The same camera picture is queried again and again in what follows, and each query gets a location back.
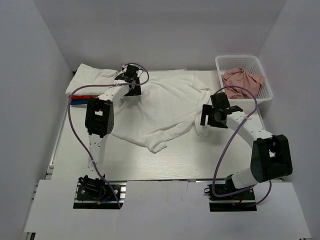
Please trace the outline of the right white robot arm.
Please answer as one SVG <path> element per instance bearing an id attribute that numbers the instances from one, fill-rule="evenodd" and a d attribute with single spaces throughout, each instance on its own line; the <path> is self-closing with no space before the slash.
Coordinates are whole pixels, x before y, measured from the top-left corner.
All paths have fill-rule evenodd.
<path id="1" fill-rule="evenodd" d="M 213 174 L 210 192 L 216 198 L 238 199 L 253 186 L 289 176 L 293 173 L 289 140 L 259 128 L 239 106 L 231 106 L 224 92 L 211 95 L 211 104 L 202 107 L 200 124 L 232 129 L 251 147 L 248 168 L 229 175 L 221 191 L 216 191 L 217 172 Z"/>

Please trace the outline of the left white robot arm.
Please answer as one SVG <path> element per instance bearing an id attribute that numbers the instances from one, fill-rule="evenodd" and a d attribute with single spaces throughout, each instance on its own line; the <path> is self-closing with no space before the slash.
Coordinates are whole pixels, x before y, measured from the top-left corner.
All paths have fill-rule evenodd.
<path id="1" fill-rule="evenodd" d="M 114 105 L 123 97 L 142 94 L 140 75 L 142 66 L 131 63 L 122 67 L 112 86 L 87 103 L 85 127 L 89 137 L 88 168 L 91 175 L 104 175 L 105 148 L 109 135 L 115 126 Z"/>

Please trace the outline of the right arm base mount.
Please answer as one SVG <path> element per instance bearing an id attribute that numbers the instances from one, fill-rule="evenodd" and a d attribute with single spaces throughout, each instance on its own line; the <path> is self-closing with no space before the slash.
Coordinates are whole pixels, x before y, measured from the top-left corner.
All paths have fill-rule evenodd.
<path id="1" fill-rule="evenodd" d="M 214 192 L 216 195 L 225 195 L 236 192 L 231 182 L 231 177 L 228 176 L 226 181 L 216 181 L 214 184 Z M 256 198 L 253 188 L 246 191 L 233 194 L 231 196 L 217 197 L 213 193 L 213 184 L 207 184 L 203 193 L 208 196 L 210 212 L 255 212 Z"/>

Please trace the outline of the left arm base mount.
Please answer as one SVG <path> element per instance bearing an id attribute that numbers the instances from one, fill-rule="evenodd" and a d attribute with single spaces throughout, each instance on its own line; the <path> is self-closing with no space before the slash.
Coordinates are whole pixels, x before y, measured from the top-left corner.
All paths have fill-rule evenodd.
<path id="1" fill-rule="evenodd" d="M 80 177 L 73 208 L 82 210 L 119 210 L 126 196 L 126 182 L 111 182 L 99 178 Z"/>

